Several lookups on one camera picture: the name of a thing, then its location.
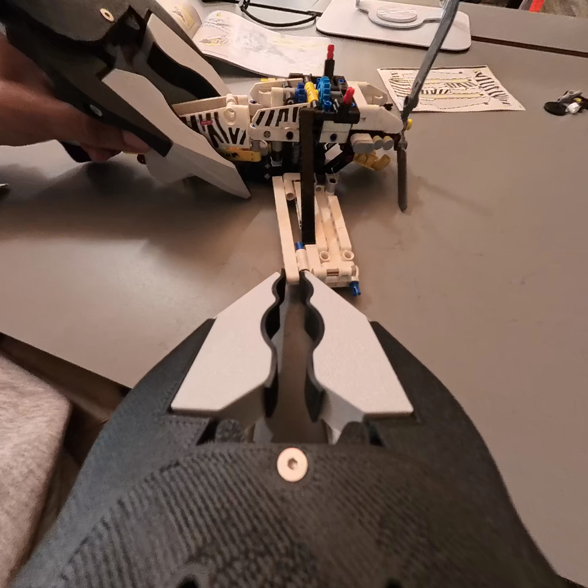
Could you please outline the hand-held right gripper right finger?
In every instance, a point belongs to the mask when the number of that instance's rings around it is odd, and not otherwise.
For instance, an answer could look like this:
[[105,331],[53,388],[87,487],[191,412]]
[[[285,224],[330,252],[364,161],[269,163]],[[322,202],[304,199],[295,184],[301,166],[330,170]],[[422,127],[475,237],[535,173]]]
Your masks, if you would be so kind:
[[311,339],[305,404],[337,442],[349,423],[413,414],[400,380],[370,320],[319,278],[300,273],[304,328]]

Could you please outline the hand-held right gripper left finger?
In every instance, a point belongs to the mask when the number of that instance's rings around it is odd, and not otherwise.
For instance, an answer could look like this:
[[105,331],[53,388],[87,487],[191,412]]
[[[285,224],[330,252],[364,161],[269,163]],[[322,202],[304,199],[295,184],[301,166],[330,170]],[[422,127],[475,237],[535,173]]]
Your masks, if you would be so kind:
[[277,405],[282,273],[275,272],[213,320],[171,410],[211,418],[270,417]]

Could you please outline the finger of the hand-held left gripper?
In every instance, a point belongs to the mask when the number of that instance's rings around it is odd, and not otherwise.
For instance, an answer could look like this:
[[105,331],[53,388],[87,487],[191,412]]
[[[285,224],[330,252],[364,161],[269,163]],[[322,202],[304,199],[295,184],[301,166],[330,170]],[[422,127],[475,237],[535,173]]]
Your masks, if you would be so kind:
[[142,43],[142,74],[169,104],[218,98],[229,93],[227,84],[170,19],[151,13]]
[[102,83],[119,99],[113,114],[116,122],[148,145],[146,164],[149,172],[164,183],[195,176],[219,189],[247,199],[249,189],[237,168],[210,145],[207,138],[180,120],[173,106],[203,98],[198,84],[182,88],[179,82],[196,81],[195,72],[179,67],[180,74],[165,79],[155,72],[146,58],[131,63],[118,56],[113,64],[102,65]]

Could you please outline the long white lego beam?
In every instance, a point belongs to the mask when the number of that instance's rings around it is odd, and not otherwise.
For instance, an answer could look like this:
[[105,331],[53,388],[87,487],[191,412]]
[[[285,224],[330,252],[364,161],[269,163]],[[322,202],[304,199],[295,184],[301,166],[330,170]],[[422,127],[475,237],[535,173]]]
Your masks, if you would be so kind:
[[283,176],[275,176],[272,178],[272,185],[286,282],[289,285],[297,285],[300,273],[310,271],[305,245],[296,242],[293,237],[288,208],[288,198],[292,198],[294,202],[300,194],[300,175],[286,173]]

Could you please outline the zebra striped lego airplane model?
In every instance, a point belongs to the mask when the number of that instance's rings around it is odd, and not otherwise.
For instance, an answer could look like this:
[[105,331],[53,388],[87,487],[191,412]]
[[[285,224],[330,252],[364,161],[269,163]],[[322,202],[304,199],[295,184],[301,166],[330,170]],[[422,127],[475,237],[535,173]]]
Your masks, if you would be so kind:
[[349,164],[380,171],[389,165],[393,150],[398,207],[407,208],[405,134],[459,3],[444,3],[445,22],[402,109],[372,84],[335,75],[333,45],[327,48],[321,76],[264,79],[248,97],[229,93],[173,106],[182,122],[207,138],[220,155],[244,165],[246,173],[271,182],[286,173],[300,175],[300,194],[294,202],[288,198],[293,237],[305,245],[309,272],[328,287],[349,287],[354,296],[360,295],[359,267],[336,195],[339,172]]

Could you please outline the loose small Lego pieces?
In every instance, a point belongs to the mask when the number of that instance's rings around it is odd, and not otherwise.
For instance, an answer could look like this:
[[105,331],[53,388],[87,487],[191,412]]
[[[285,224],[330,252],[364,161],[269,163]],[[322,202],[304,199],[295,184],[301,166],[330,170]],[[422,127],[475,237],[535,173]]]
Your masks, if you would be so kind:
[[558,99],[546,102],[543,108],[556,116],[575,115],[587,110],[587,97],[581,91],[566,91]]

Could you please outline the person's left hand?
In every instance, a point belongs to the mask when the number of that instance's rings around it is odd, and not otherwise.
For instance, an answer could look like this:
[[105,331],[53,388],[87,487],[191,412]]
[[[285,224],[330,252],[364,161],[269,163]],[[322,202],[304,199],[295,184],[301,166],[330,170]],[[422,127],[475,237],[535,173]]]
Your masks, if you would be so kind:
[[1,35],[1,145],[25,146],[56,140],[78,144],[91,160],[119,152],[146,153],[149,146],[57,99],[48,77]]

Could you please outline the open instruction booklet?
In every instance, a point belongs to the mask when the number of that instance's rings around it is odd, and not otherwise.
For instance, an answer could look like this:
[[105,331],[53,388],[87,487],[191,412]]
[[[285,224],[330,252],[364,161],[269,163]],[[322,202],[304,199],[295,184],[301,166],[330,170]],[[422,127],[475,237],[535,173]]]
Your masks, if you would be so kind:
[[323,73],[330,39],[271,31],[235,13],[211,11],[201,20],[189,1],[159,1],[199,50],[263,77]]

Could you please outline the silver monitor stand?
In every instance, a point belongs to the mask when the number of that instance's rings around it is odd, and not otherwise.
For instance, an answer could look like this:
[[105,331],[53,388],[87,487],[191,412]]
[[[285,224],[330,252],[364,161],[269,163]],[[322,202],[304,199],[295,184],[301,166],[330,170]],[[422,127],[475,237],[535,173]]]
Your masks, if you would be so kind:
[[326,35],[427,49],[443,14],[439,1],[332,1],[316,27]]

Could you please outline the zebra striped sticker sheet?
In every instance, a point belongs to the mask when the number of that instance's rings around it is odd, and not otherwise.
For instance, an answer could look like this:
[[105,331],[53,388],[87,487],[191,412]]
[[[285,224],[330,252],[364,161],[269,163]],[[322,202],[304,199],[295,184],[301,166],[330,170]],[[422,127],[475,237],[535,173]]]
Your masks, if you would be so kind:
[[[402,109],[417,69],[379,68],[393,102]],[[494,76],[488,66],[432,68],[413,112],[466,113],[524,111],[525,107]]]

